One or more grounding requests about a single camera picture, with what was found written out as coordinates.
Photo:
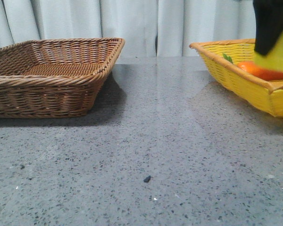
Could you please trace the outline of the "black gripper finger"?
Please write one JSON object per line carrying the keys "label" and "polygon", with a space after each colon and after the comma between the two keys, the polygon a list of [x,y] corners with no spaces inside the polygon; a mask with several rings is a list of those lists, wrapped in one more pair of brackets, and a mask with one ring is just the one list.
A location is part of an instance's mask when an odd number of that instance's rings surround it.
{"label": "black gripper finger", "polygon": [[255,51],[266,56],[283,33],[283,0],[254,0]]}

